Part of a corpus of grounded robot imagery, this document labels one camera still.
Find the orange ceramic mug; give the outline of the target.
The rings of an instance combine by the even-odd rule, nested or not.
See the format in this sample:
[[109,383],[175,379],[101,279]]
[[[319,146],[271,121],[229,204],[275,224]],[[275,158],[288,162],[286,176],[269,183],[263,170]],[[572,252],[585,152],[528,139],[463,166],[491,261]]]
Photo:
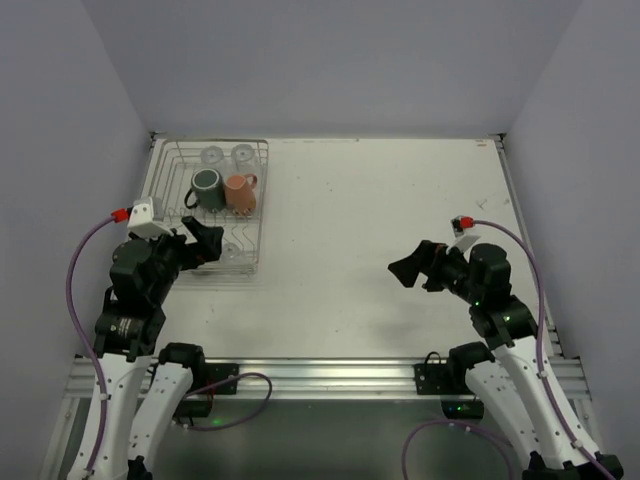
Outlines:
[[227,206],[239,215],[249,215],[257,205],[256,188],[258,177],[253,173],[234,174],[225,181]]

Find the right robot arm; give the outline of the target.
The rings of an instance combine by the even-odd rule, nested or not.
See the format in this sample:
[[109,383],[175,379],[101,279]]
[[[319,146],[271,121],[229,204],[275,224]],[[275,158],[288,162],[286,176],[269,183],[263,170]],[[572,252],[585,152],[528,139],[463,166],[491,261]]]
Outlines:
[[530,309],[511,292],[511,265],[499,246],[464,254],[422,241],[389,271],[406,288],[425,275],[428,292],[449,291],[469,306],[480,341],[449,352],[453,381],[484,404],[514,448],[524,479],[620,479],[618,458],[605,454],[573,411]]

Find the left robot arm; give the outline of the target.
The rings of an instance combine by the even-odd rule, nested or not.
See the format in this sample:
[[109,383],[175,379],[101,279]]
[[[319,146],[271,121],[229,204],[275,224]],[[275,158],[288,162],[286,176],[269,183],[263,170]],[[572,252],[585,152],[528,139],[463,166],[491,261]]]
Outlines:
[[87,342],[95,379],[70,479],[150,479],[162,436],[193,383],[201,379],[201,347],[172,343],[157,352],[162,309],[183,271],[217,261],[224,230],[192,216],[186,233],[156,227],[131,233],[113,252],[110,287]]

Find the clear faceted glass cup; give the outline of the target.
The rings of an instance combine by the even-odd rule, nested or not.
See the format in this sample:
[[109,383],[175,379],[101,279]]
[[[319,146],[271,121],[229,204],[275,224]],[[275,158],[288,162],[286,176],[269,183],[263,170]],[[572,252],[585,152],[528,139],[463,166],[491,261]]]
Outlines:
[[224,265],[239,265],[245,261],[243,249],[233,242],[223,245],[219,262]]

